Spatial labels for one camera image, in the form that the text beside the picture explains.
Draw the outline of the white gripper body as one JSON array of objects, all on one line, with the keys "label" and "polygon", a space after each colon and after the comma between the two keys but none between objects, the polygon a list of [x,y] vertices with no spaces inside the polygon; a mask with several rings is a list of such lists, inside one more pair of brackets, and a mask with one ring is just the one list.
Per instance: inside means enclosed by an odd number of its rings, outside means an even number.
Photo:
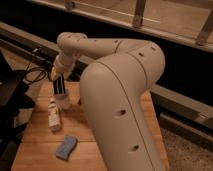
[{"label": "white gripper body", "polygon": [[57,73],[70,73],[73,70],[74,66],[74,57],[69,57],[64,54],[57,55],[53,65]]}]

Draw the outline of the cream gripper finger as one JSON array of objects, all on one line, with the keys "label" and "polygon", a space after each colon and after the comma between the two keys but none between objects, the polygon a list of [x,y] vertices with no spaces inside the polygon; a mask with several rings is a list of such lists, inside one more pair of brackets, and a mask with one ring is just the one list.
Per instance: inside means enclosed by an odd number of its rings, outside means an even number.
[{"label": "cream gripper finger", "polygon": [[60,76],[60,73],[56,70],[55,67],[53,67],[51,69],[51,74],[50,74],[51,80],[56,81],[59,78],[59,76]]},{"label": "cream gripper finger", "polygon": [[67,80],[69,79],[69,76],[71,75],[72,72],[65,72],[63,73],[64,79]]}]

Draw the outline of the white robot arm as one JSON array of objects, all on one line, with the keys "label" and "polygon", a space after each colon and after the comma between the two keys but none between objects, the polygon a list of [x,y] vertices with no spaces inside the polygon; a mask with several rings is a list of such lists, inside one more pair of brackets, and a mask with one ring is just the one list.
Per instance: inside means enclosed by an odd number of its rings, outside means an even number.
[{"label": "white robot arm", "polygon": [[154,42],[89,38],[63,32],[51,77],[72,71],[79,57],[93,59],[80,78],[80,99],[108,171],[165,171],[140,97],[162,76],[165,56]]}]

